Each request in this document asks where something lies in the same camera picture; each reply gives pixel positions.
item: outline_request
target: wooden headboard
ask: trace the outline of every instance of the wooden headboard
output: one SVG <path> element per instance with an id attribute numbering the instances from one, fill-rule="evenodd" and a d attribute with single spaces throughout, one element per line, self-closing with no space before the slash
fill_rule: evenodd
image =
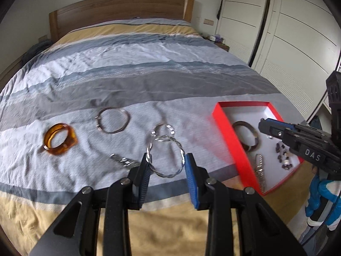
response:
<path id="1" fill-rule="evenodd" d="M 140 18 L 192 19 L 194 0 L 84 0 L 51 12 L 54 42 L 68 32 L 111 20 Z"/>

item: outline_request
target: bed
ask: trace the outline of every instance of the bed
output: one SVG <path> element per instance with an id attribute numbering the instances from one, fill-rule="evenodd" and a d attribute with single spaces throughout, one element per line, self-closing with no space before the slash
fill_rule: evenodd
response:
<path id="1" fill-rule="evenodd" d="M 50 14 L 52 47 L 29 61 L 0 94 L 0 225 L 21 255 L 35 243 L 83 187 L 108 187 L 127 175 L 110 154 L 140 160 L 161 121 L 210 176 L 242 188 L 212 119 L 218 101 L 270 101 L 286 122 L 298 110 L 268 80 L 191 27 L 194 0 L 85 0 Z M 124 131 L 104 134 L 98 112 L 121 107 L 131 120 Z M 106 115 L 108 126 L 115 123 Z M 43 136 L 52 125 L 71 125 L 78 144 L 48 154 Z M 176 169 L 171 144 L 153 148 L 158 169 Z M 308 194 L 310 165 L 266 200 L 299 237 L 293 221 Z M 185 172 L 150 178 L 147 200 L 129 215 L 133 255 L 200 255 L 207 212 L 194 211 Z M 103 215 L 98 254 L 101 255 Z"/>

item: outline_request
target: blue glove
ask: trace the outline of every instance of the blue glove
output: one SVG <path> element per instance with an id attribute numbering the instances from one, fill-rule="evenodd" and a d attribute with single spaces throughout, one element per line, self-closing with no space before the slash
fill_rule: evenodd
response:
<path id="1" fill-rule="evenodd" d="M 336 199 L 341 191 L 341 181 L 332 181 L 332 180 L 319 180 L 318 175 L 315 175 L 310 183 L 310 197 L 308 199 L 308 205 L 306 207 L 306 216 L 310 217 L 315 210 L 320 206 L 320 197 L 323 196 L 335 203 Z M 326 225 L 330 230 L 335 230 L 339 221 L 341 219 L 341 199 L 338 200 L 338 203 L 330 215 L 328 220 L 326 221 Z"/>

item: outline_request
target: orange bangle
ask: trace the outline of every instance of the orange bangle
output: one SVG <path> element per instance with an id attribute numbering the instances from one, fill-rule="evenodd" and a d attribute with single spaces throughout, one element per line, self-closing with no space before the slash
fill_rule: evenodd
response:
<path id="1" fill-rule="evenodd" d="M 51 141 L 53 137 L 57 134 L 57 132 L 61 130 L 68 130 L 68 135 L 64 142 L 57 147 L 51 146 Z M 75 131 L 73 128 L 64 123 L 58 123 L 53 125 L 50 129 L 47 130 L 44 136 L 44 148 L 47 152 L 52 155 L 60 155 L 66 152 L 70 147 L 74 146 L 78 142 Z"/>

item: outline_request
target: bedsheet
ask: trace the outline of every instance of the bedsheet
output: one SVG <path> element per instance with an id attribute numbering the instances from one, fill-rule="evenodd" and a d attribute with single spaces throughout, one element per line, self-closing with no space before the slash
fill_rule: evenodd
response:
<path id="1" fill-rule="evenodd" d="M 185 21 L 117 20 L 68 33 L 0 94 L 0 225 L 27 255 L 83 186 L 100 189 L 126 176 L 109 156 L 141 160 L 161 121 L 175 128 L 184 150 L 210 176 L 241 187 L 211 115 L 218 101 L 240 100 L 270 101 L 286 122 L 303 121 L 268 80 Z M 114 135 L 96 128 L 95 116 L 109 106 L 131 115 Z M 109 113 L 104 119 L 108 127 L 117 122 Z M 78 144 L 53 156 L 42 148 L 43 136 L 60 122 L 74 128 Z M 162 172 L 177 169 L 176 146 L 155 144 L 152 155 Z M 171 179 L 151 176 L 142 211 L 130 215 L 130 230 L 134 255 L 158 255 L 161 247 L 164 255 L 204 253 L 207 213 L 192 208 L 184 171 Z M 100 229 L 99 253 L 102 238 Z"/>

